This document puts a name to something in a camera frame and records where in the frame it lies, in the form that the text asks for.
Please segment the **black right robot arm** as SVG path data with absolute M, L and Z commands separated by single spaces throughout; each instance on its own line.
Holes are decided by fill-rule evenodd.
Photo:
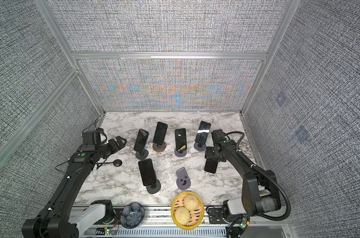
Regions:
M 271 221 L 282 221 L 289 217 L 291 204 L 285 191 L 277 183 L 275 174 L 254 164 L 239 149 L 238 143 L 225 136 L 213 139 L 213 146 L 206 148 L 205 159 L 204 170 L 209 173 L 216 172 L 219 162 L 229 161 L 242 177 L 240 201 L 244 211 L 238 214 L 259 216 Z M 285 213 L 278 217 L 267 215 L 268 212 L 280 210 L 281 196 L 286 202 Z

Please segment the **phone with reflective screen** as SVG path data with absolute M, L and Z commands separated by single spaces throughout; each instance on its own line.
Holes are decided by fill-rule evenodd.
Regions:
M 210 123 L 201 121 L 197 131 L 195 142 L 198 144 L 206 144 L 210 129 Z

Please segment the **green edged phone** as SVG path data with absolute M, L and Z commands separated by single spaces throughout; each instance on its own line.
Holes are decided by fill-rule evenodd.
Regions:
M 176 129 L 175 130 L 175 141 L 176 141 L 176 151 L 185 151 L 187 149 L 187 139 L 186 139 L 186 129 Z

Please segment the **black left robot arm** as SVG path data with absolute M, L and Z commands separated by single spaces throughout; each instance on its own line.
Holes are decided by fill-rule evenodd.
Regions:
M 81 186 L 100 159 L 107 159 L 126 146 L 127 140 L 117 136 L 101 141 L 99 132 L 85 132 L 83 143 L 70 157 L 68 167 L 57 190 L 35 219 L 22 226 L 25 238 L 78 238 L 80 222 L 69 221 L 70 212 Z

